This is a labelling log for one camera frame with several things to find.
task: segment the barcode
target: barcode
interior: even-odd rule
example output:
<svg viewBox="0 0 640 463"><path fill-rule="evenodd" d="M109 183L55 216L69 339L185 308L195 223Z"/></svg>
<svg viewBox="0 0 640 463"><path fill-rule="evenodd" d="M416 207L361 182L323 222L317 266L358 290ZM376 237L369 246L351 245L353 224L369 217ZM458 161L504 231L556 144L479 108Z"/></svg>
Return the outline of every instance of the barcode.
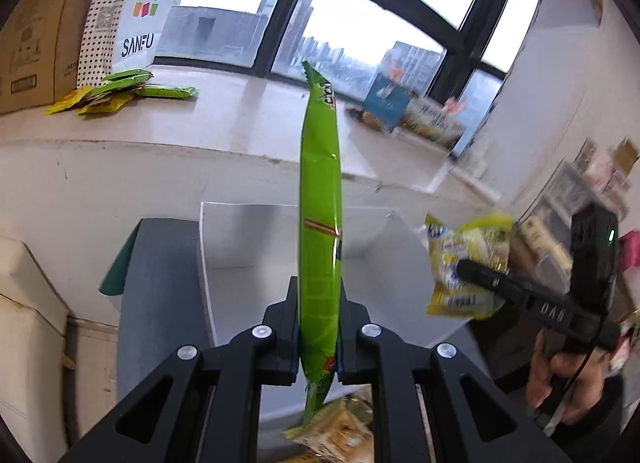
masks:
<svg viewBox="0 0 640 463"><path fill-rule="evenodd" d="M30 75L24 78L18 78L11 82L11 93L19 93L36 87L36 75Z"/></svg>
<svg viewBox="0 0 640 463"><path fill-rule="evenodd" d="M454 308L462 308L467 306L473 306L476 304L475 295L465 295L464 297L448 297L447 306Z"/></svg>

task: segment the qr code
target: qr code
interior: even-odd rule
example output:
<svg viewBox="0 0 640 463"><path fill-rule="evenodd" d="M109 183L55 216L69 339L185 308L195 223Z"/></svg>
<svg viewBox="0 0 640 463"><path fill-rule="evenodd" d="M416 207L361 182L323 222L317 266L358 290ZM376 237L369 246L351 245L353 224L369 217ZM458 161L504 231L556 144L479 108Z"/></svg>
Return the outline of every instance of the qr code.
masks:
<svg viewBox="0 0 640 463"><path fill-rule="evenodd" d="M95 16L94 29L111 29L115 9L115 6L100 6L100 8L98 8L98 14Z"/></svg>

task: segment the wrapper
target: wrapper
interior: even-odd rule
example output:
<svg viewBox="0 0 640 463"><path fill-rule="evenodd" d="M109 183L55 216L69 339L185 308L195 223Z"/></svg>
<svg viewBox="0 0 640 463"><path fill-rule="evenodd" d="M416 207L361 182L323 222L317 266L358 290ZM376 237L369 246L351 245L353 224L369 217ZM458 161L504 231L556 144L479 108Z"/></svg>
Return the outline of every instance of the wrapper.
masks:
<svg viewBox="0 0 640 463"><path fill-rule="evenodd" d="M504 300L480 286L460 281L456 266L460 259L471 259L504 273L509 259L511 218L490 214L452 230L427 215L424 224L436 283L427 313L481 319L498 311Z"/></svg>
<svg viewBox="0 0 640 463"><path fill-rule="evenodd" d="M300 359L308 383L306 424L334 379L342 275L342 185L334 89L308 62L303 66L310 95L300 145L298 301Z"/></svg>
<svg viewBox="0 0 640 463"><path fill-rule="evenodd" d="M136 89L138 96L154 96L158 98L189 98L198 94L196 88L177 88L174 86L163 86L162 84L145 84Z"/></svg>
<svg viewBox="0 0 640 463"><path fill-rule="evenodd" d="M109 100L93 106L83 107L78 114L98 114L101 112L115 112L124 104L130 102L136 95L133 93L115 93Z"/></svg>
<svg viewBox="0 0 640 463"><path fill-rule="evenodd" d="M140 75L135 75L132 77L120 78L119 80L114 80L113 82L109 82L103 86L95 88L90 91L88 97L93 98L94 96L98 96L99 94L109 93L110 91L122 91L123 89L127 89L133 86L137 86L139 84L143 84L153 75L148 71L141 73Z"/></svg>
<svg viewBox="0 0 640 463"><path fill-rule="evenodd" d="M103 82L113 82L114 80L120 80L121 78L137 77L138 75L151 74L146 69L129 69L127 71L121 71L120 73L112 73L106 75L102 79Z"/></svg>
<svg viewBox="0 0 640 463"><path fill-rule="evenodd" d="M286 430L284 436L309 447L326 461L374 463L373 433L362 414L372 418L371 409L361 399L344 396L324 406L308 425Z"/></svg>
<svg viewBox="0 0 640 463"><path fill-rule="evenodd" d="M66 94L60 98L57 102L45 109L44 114L54 114L61 112L62 110L71 109L71 107L79 104L87 98L87 94L91 91L91 86L82 86L81 88L74 89L69 94Z"/></svg>

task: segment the yellow snack bag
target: yellow snack bag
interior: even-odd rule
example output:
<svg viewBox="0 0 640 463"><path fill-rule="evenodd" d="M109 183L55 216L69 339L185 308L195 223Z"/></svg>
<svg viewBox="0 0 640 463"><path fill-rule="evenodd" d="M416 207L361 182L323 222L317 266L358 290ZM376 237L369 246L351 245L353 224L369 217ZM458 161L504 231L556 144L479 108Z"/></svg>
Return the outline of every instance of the yellow snack bag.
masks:
<svg viewBox="0 0 640 463"><path fill-rule="evenodd" d="M134 93L115 93L111 98L94 106L86 106L78 110L78 114L97 114L100 112L115 112L124 104L132 100Z"/></svg>
<svg viewBox="0 0 640 463"><path fill-rule="evenodd" d="M47 107L44 114L53 114L62 110L71 109L71 107L75 106L78 102L81 102L93 88L93 86L82 86L81 88L74 89L69 94L65 94L65 96L60 98L57 102Z"/></svg>
<svg viewBox="0 0 640 463"><path fill-rule="evenodd" d="M489 290L460 281L456 266L460 259L472 259L505 272L513 225L511 218L506 214L489 214L452 230L427 215L424 224L435 281L433 296L427 306L428 315L489 318L504 301Z"/></svg>

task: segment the white shopping bag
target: white shopping bag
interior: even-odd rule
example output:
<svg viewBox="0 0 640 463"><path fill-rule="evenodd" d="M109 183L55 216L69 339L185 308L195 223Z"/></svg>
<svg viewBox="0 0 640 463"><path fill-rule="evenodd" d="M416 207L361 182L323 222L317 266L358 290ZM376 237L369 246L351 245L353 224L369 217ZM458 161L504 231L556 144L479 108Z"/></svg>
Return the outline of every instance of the white shopping bag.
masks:
<svg viewBox="0 0 640 463"><path fill-rule="evenodd" d="M78 87L149 66L174 0L92 0L84 25Z"/></svg>

